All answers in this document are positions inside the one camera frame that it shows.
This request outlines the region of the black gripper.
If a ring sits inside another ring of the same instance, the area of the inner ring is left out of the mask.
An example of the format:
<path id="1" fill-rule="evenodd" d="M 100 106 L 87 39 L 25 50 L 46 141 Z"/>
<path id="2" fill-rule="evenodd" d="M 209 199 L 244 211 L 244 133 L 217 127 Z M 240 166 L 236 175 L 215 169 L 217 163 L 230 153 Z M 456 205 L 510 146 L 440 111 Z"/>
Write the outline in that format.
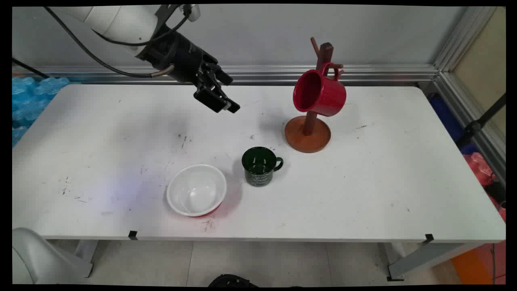
<path id="1" fill-rule="evenodd" d="M 221 84 L 230 85 L 234 79 L 222 70 L 214 57 L 181 33 L 173 32 L 148 44 L 140 52 L 140 60 L 159 71 L 174 65 L 168 75 L 182 83 L 197 83 L 194 98 L 212 111 L 226 110 L 234 114 L 240 110 L 240 105 L 228 98 L 221 88 Z"/>

